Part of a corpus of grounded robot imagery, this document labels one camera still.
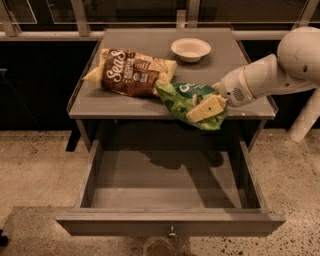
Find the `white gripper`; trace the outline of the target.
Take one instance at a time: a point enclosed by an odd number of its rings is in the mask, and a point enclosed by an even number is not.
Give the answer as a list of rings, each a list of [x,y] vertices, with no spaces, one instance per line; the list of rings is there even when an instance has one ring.
[[[242,107],[255,100],[246,83],[245,67],[229,72],[212,87],[218,90],[231,107]],[[186,114],[187,119],[195,123],[222,113],[226,107],[226,100],[222,96],[211,95],[205,98]]]

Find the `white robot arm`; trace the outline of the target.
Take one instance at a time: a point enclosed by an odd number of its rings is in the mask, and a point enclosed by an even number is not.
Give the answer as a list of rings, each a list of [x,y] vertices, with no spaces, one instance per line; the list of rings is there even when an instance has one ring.
[[[227,73],[187,114],[191,124],[220,114],[226,106],[242,107],[269,95],[293,94],[320,86],[320,29],[300,27],[280,41],[277,54]]]

